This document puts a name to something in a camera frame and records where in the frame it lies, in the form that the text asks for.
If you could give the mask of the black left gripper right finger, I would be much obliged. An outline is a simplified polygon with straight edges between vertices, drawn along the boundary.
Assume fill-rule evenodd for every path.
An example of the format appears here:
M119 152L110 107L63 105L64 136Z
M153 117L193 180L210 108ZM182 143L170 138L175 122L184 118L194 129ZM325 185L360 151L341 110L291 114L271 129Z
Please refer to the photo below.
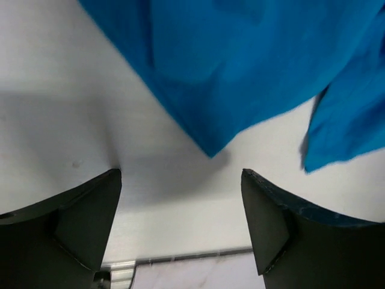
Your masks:
M383 288L384 224L323 208L245 169L241 194L267 288Z

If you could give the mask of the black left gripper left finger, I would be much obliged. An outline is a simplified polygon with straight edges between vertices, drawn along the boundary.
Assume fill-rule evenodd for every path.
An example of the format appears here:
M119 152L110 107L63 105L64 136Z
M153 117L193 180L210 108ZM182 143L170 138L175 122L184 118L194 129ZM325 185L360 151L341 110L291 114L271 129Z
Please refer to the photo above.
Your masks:
M119 169L1 214L1 288L110 288L102 269L122 189Z

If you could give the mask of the blue t-shirt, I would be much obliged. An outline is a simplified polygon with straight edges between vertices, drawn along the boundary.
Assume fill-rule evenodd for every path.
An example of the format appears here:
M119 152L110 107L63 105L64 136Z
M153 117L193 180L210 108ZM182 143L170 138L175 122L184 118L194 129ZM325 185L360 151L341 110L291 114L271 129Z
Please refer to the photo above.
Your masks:
M383 1L82 1L209 157L320 95L306 172L384 148Z

